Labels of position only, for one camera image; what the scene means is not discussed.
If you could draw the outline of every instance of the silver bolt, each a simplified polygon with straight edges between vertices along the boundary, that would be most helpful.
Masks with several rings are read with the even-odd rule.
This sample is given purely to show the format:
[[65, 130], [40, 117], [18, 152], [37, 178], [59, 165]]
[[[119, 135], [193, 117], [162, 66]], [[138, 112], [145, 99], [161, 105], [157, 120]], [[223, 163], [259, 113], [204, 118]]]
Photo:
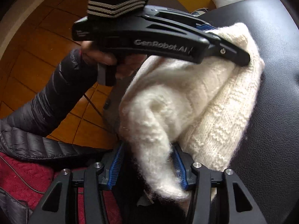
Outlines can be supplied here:
[[225, 172], [228, 174], [228, 175], [232, 175], [234, 173], [234, 171], [230, 168], [226, 169]]
[[100, 161], [94, 163], [95, 168], [101, 168], [102, 166], [103, 166], [103, 164]]
[[65, 169], [61, 170], [60, 172], [61, 172], [63, 175], [67, 175], [67, 174], [70, 172], [70, 170], [69, 170], [68, 168], [65, 168]]
[[193, 163], [193, 167], [200, 168], [201, 163], [196, 161], [196, 162]]

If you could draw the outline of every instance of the human hand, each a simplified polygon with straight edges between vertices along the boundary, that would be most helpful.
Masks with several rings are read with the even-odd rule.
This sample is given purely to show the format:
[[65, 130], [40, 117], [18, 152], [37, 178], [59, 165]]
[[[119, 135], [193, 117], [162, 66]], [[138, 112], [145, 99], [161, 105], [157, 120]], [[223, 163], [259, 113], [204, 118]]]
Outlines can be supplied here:
[[[98, 63], [112, 66], [116, 65], [117, 59], [112, 53], [99, 51], [92, 41], [83, 41], [81, 44], [82, 59], [90, 66], [97, 66]], [[124, 61], [118, 64], [116, 68], [117, 79], [131, 76], [146, 59], [146, 55], [134, 54], [125, 57]]]

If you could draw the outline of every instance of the sweater sleeve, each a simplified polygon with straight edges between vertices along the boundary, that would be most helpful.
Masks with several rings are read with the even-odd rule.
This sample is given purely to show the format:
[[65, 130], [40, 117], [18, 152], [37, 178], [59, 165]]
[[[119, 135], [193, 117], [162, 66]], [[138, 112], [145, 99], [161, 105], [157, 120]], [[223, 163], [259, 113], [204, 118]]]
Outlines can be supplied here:
[[42, 91], [3, 121], [11, 127], [47, 136], [96, 80], [97, 70], [82, 60], [79, 50], [73, 50], [60, 62]]

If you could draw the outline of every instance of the orange tiled floor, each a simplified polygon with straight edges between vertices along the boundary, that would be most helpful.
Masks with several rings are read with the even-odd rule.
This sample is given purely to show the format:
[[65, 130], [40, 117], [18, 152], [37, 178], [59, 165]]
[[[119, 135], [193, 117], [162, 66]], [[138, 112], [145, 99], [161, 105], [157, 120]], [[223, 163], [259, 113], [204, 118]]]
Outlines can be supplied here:
[[[67, 53], [80, 47], [71, 39], [71, 26], [86, 7], [87, 0], [45, 0], [21, 25], [0, 60], [1, 118], [31, 100]], [[95, 84], [86, 95], [102, 111], [110, 91]], [[48, 137], [107, 149], [116, 141], [84, 97]]]

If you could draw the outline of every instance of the white knit sweater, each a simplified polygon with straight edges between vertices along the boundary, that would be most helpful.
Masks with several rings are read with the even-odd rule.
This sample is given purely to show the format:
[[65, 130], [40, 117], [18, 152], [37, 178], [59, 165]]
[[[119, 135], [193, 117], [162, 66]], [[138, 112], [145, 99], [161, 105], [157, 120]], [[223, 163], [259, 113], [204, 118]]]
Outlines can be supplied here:
[[140, 171], [162, 198], [183, 201], [170, 161], [171, 144], [206, 167], [223, 171], [255, 104], [264, 61], [247, 27], [238, 23], [213, 33], [245, 49], [247, 67], [208, 57], [199, 65], [151, 56], [120, 105], [120, 133], [131, 144]]

